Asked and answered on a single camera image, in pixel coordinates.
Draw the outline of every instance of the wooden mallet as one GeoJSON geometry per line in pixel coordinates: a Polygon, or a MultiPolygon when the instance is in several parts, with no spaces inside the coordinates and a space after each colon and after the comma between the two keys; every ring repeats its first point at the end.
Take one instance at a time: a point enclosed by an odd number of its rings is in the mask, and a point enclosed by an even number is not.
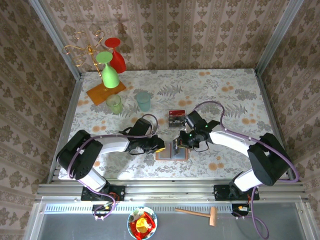
{"type": "Polygon", "coordinates": [[[210,214],[201,213],[201,212],[197,212],[197,211],[188,211],[188,210],[183,210],[180,208],[176,208],[175,211],[180,212],[180,213],[186,213],[186,214],[192,214],[192,215],[210,218],[209,225],[213,226],[213,227],[215,227],[216,223],[217,223],[218,209],[214,206],[212,206],[210,208],[210,214]]]}

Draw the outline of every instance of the wallpaper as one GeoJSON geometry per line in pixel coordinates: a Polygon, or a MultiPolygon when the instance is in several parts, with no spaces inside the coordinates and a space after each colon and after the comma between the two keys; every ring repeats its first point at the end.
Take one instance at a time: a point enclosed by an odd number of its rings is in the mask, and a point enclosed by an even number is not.
{"type": "Polygon", "coordinates": [[[320,1],[305,0],[262,79],[320,226],[320,1]]]}
{"type": "MultiPolygon", "coordinates": [[[[66,44],[120,38],[128,70],[255,68],[288,0],[41,0],[66,44]],[[77,32],[87,33],[77,39],[77,32]]],[[[82,72],[94,71],[83,56],[82,72]]]]}
{"type": "Polygon", "coordinates": [[[20,240],[75,80],[27,1],[0,1],[0,239],[20,240]]]}

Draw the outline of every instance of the table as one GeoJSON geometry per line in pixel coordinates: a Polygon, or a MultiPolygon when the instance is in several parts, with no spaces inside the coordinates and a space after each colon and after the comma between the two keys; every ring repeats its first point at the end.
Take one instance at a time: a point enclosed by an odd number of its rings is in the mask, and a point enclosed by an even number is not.
{"type": "MultiPolygon", "coordinates": [[[[113,114],[105,103],[95,106],[86,92],[101,83],[97,72],[87,72],[79,96],[69,139],[81,129],[91,134],[113,134],[132,127],[145,112],[135,100],[140,91],[151,95],[151,108],[159,121],[157,134],[164,141],[176,138],[181,128],[168,128],[168,112],[193,108],[207,100],[219,101],[226,109],[223,119],[229,129],[249,136],[273,133],[253,69],[126,71],[119,75],[127,87],[119,93],[123,111],[113,114]]],[[[219,121],[221,111],[212,103],[199,108],[208,122],[219,121]]],[[[251,168],[247,157],[221,145],[209,145],[205,152],[191,151],[188,161],[158,161],[154,154],[132,156],[124,152],[100,155],[94,163],[106,179],[232,179],[251,168]]],[[[60,170],[59,179],[67,180],[60,170]]]]}

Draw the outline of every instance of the wooden base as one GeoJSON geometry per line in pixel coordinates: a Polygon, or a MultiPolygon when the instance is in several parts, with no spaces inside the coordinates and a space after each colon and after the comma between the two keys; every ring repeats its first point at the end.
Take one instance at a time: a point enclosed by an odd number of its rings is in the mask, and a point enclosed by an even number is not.
{"type": "Polygon", "coordinates": [[[106,101],[106,99],[112,94],[118,94],[121,91],[125,90],[126,86],[120,81],[119,85],[114,88],[107,88],[103,83],[91,88],[86,92],[91,98],[92,102],[98,106],[99,104],[106,101]]]}

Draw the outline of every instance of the light green glass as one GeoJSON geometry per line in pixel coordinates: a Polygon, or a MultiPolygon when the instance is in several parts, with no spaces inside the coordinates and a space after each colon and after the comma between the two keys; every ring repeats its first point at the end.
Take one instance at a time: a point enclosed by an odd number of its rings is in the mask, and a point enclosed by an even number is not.
{"type": "Polygon", "coordinates": [[[108,65],[112,58],[112,54],[108,51],[99,52],[95,57],[98,63],[105,64],[101,76],[104,86],[108,89],[113,89],[120,83],[117,71],[112,66],[108,65]]]}
{"type": "Polygon", "coordinates": [[[119,95],[110,95],[105,100],[106,105],[111,109],[114,114],[119,114],[122,112],[122,102],[121,97],[119,95]]]}

